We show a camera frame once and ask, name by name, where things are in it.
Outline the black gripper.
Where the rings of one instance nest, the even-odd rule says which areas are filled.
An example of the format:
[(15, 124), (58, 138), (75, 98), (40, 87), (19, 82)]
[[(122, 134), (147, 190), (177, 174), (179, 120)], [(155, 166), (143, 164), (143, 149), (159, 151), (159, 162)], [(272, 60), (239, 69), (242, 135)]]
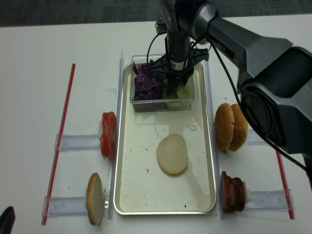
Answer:
[(197, 49), (185, 34), (167, 34), (165, 38), (165, 54), (155, 61), (148, 62), (152, 72), (167, 73), (167, 92), (175, 91), (179, 86), (179, 77), (183, 76), (186, 85), (194, 74), (194, 67), (201, 61), (209, 59), (208, 49)]

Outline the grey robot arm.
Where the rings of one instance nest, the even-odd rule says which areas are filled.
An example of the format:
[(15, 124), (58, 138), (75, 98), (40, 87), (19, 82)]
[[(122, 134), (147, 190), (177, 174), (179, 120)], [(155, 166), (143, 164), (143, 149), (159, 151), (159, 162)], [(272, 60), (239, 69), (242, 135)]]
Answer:
[(206, 0), (162, 0), (159, 32), (165, 32), (166, 53), (150, 63), (187, 81), (194, 66), (208, 60), (209, 43), (217, 56), (237, 68), (234, 95), (249, 125), (281, 155), (301, 154), (301, 168), (312, 176), (312, 55), (287, 39), (263, 37), (224, 20)]

